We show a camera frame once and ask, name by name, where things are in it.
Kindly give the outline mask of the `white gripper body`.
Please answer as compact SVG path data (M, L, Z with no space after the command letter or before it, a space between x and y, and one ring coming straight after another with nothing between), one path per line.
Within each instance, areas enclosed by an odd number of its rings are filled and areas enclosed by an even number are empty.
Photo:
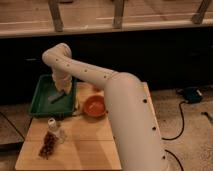
M52 76L56 89L61 92L63 91L65 94L69 94L72 88L72 81L69 76L64 78L57 78L56 76Z

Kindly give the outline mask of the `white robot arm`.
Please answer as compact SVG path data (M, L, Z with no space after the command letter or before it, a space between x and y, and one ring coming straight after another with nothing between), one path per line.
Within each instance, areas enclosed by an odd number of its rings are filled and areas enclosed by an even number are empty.
M46 50L42 60L59 90L75 77L104 91L122 171L170 171L149 93L135 75L74 60L65 43Z

